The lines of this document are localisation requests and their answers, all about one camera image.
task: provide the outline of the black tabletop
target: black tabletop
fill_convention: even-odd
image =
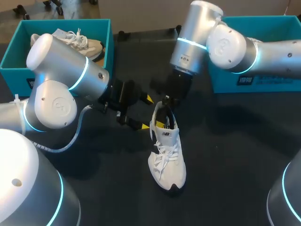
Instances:
[[[174,45],[116,43],[115,76],[134,79],[159,101],[149,83],[166,78]],[[11,101],[0,79],[0,102]],[[113,111],[88,111],[76,143],[46,156],[78,195],[83,226],[267,226],[268,192],[301,147],[300,99],[301,93],[217,95],[207,73],[196,76],[175,111],[187,168],[186,186],[176,197],[162,192],[150,173],[149,131],[120,126]],[[79,112],[88,102],[78,98],[77,104]],[[138,103],[129,114],[150,121],[153,110]],[[59,148],[76,124],[29,138]]]

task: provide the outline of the teal box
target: teal box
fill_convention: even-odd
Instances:
[[[110,75],[112,74],[114,40],[109,19],[22,20],[0,64],[0,73],[13,95],[28,97],[32,91],[29,83],[35,75],[26,68],[26,58],[31,48],[31,35],[52,34],[57,28],[75,33],[80,28],[80,34],[87,36],[88,39],[101,41],[105,46],[103,67]]]
[[[223,21],[244,36],[263,42],[301,39],[301,23],[296,16],[236,16],[225,17]],[[208,69],[215,93],[301,91],[301,80],[233,74],[212,62]]]

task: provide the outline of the floor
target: floor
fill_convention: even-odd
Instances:
[[[25,10],[32,20],[100,18],[98,5],[91,5],[88,0],[61,0],[61,3],[63,16],[58,15],[54,3],[51,3],[50,8],[46,8],[43,3],[36,3]],[[20,20],[22,16],[12,10],[0,13],[0,44],[10,42]]]

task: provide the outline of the white shoelace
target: white shoelace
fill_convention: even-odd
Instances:
[[[156,141],[154,146],[157,146],[160,154],[156,155],[155,167],[154,169],[158,170],[160,173],[159,179],[161,179],[161,174],[163,169],[170,161],[178,160],[179,150],[178,150],[178,142],[174,144],[174,146],[162,146],[159,141]]]
[[[70,39],[69,42],[67,42],[67,45],[74,44],[75,47],[78,48],[87,48],[88,46],[88,39],[84,35],[80,35],[80,29],[77,30],[77,33],[70,31],[67,33],[67,38]]]

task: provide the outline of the cable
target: cable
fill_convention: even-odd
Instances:
[[[36,142],[33,142],[31,141],[37,148],[40,148],[44,151],[47,151],[47,152],[52,152],[52,153],[60,153],[60,152],[64,152],[66,151],[69,147],[72,146],[72,144],[76,141],[78,135],[79,135],[79,131],[80,131],[80,127],[81,127],[81,122],[83,120],[83,116],[85,114],[85,112],[89,109],[92,109],[92,107],[90,105],[84,107],[83,110],[81,110],[80,114],[79,114],[79,122],[77,124],[77,129],[76,129],[76,132],[75,132],[75,135],[74,137],[72,138],[72,140],[70,141],[69,144],[67,144],[65,147],[61,148],[61,149],[51,149],[51,148],[48,148],[48,147],[45,147],[43,145],[39,145],[37,144]]]
[[[286,6],[286,10],[285,10],[285,12],[284,12],[284,16],[286,16],[286,12],[287,12],[288,7],[290,6],[290,4],[291,4],[291,0],[288,0],[288,4],[287,4],[287,6]]]

